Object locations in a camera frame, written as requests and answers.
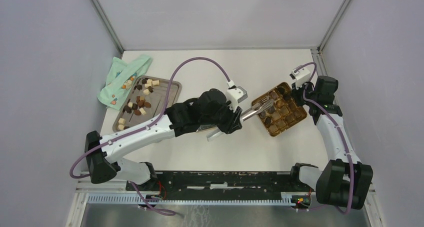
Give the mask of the gold chocolate box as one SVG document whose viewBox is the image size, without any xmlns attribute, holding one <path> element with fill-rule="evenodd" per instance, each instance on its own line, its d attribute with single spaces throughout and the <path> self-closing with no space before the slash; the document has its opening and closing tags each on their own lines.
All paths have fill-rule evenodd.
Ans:
<svg viewBox="0 0 424 227">
<path fill-rule="evenodd" d="M 262 125 L 272 137 L 276 137 L 307 117 L 304 107 L 298 106 L 291 96 L 291 90 L 288 83 L 282 82 L 251 102 L 252 106 L 261 101 L 272 102 L 271 107 L 258 114 Z"/>
</svg>

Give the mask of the metal serving tongs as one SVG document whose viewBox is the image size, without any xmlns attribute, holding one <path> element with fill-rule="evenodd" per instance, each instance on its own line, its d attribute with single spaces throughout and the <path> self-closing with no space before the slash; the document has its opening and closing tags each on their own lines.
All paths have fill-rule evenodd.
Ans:
<svg viewBox="0 0 424 227">
<path fill-rule="evenodd" d="M 271 108 L 272 106 L 273 106 L 272 99 L 267 98 L 267 99 L 261 100 L 258 103 L 254 104 L 253 106 L 251 106 L 248 110 L 244 111 L 240 116 L 240 121 L 244 122 L 253 116 L 259 115 L 260 113 L 265 112 L 267 109 Z M 208 142 L 211 142 L 223 134 L 224 133 L 217 128 L 213 132 L 210 132 L 206 136 L 206 139 Z"/>
</svg>

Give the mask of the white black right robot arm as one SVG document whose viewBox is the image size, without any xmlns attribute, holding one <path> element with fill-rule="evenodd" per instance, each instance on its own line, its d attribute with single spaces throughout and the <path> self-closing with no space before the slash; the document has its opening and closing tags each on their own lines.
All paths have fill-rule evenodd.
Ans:
<svg viewBox="0 0 424 227">
<path fill-rule="evenodd" d="M 364 206 L 374 172 L 370 165 L 362 163 L 347 137 L 342 110 L 334 103 L 338 87 L 338 80 L 323 75 L 316 83 L 297 79 L 292 84 L 295 103 L 309 108 L 323 139 L 328 163 L 323 170 L 312 164 L 296 163 L 288 183 L 295 191 L 309 186 L 318 203 L 345 208 L 347 214 Z"/>
</svg>

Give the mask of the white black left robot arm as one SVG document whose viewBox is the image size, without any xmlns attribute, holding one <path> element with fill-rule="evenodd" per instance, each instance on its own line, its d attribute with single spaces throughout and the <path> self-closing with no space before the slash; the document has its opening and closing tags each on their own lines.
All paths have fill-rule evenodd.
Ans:
<svg viewBox="0 0 424 227">
<path fill-rule="evenodd" d="M 119 179 L 133 182 L 145 191 L 153 190 L 158 181 L 153 165 L 124 157 L 150 144 L 197 132 L 203 126 L 216 127 L 217 134 L 240 130 L 242 109 L 239 104 L 247 96 L 240 86 L 233 86 L 225 93 L 212 88 L 200 97 L 173 104 L 156 118 L 115 134 L 88 133 L 85 159 L 91 183 Z"/>
</svg>

